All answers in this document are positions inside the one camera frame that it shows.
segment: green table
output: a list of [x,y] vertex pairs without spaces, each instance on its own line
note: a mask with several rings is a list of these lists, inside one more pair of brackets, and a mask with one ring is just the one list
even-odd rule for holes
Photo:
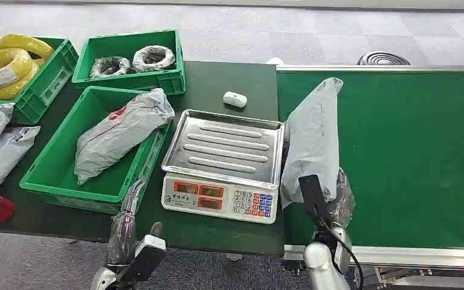
[[[245,117],[278,120],[276,69],[272,65],[243,63],[186,62],[187,91],[169,97],[176,112],[175,124],[185,109],[197,109]],[[234,91],[248,96],[248,106],[238,109],[223,103],[223,94]],[[0,195],[11,199],[16,213],[0,223],[0,232],[67,237],[107,242],[111,218],[108,214],[48,205],[36,195],[19,187],[25,171],[46,145],[80,95],[71,83],[65,85],[42,117],[40,134],[24,159],[0,187]],[[137,213],[138,235],[150,226],[163,223],[167,246],[191,250],[226,251],[281,256],[283,218],[280,211],[272,225],[238,222],[228,219],[168,211],[160,204],[164,172],[162,158],[175,131],[170,128],[166,142],[152,173]]]
[[[284,121],[323,79],[343,79],[338,124],[341,166],[357,201],[348,227],[353,251],[372,265],[383,264],[369,260],[381,253],[378,261],[384,265],[464,266],[459,259],[464,258],[464,68],[277,70],[269,65],[187,62],[187,92],[169,100],[177,118],[191,108]],[[223,104],[221,97],[229,90],[248,96],[244,110]],[[0,231],[107,241],[108,214],[46,205],[18,187],[79,95],[70,84],[63,88],[40,122],[36,144],[1,186],[0,194],[13,200],[17,211],[0,224]],[[174,130],[172,126],[167,140]],[[168,145],[166,141],[161,156]],[[310,241],[314,226],[301,204],[279,211],[273,225],[164,210],[163,176],[158,166],[137,215],[138,234],[161,221],[169,247],[278,256],[284,244],[303,247]],[[440,255],[451,259],[437,260]]]

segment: scale display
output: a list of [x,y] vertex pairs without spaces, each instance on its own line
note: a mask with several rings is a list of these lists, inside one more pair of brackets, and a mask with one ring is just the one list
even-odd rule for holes
[[276,218],[278,191],[227,184],[168,173],[161,204],[167,210],[272,224]]

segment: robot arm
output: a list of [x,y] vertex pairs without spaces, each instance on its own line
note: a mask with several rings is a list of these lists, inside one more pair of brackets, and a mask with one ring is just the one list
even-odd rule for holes
[[317,226],[313,242],[305,248],[303,260],[308,269],[312,289],[348,290],[345,274],[352,257],[351,240],[343,227],[334,227],[333,219],[326,207],[317,175],[298,179],[305,212]]
[[106,262],[95,274],[91,290],[134,290],[137,282],[147,280],[163,260],[166,243],[159,238],[160,222],[155,222],[150,234],[141,241],[136,240],[134,213],[144,185],[140,179],[127,191],[121,210],[111,223]]

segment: crate handle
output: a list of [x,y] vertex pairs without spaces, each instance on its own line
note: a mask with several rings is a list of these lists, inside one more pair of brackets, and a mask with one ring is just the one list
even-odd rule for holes
[[159,86],[146,86],[144,88],[138,88],[137,90],[138,91],[151,91],[151,90],[157,89],[157,88],[159,88]]
[[147,171],[146,170],[147,168],[150,168],[149,164],[152,160],[152,157],[154,155],[157,156],[157,151],[159,151],[161,147],[161,146],[157,146],[157,143],[159,143],[160,140],[161,140],[161,133],[157,131],[157,133],[155,134],[155,139],[153,140],[153,143],[152,143],[152,150],[150,150],[149,155],[147,156],[147,159],[145,159],[145,164],[143,165],[143,168],[141,169],[140,174],[139,174],[139,178],[143,182],[146,182],[145,172]]
[[53,101],[54,96],[63,88],[69,77],[70,72],[65,67],[61,68],[53,81],[47,86],[47,89],[40,95],[45,106],[48,106]]

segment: red printed label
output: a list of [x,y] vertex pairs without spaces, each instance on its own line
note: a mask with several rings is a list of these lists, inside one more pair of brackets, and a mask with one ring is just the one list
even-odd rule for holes
[[108,119],[110,121],[112,121],[112,120],[118,118],[119,116],[121,116],[123,114],[123,112],[125,112],[125,106],[123,106],[120,110],[114,111],[113,113],[109,114]]

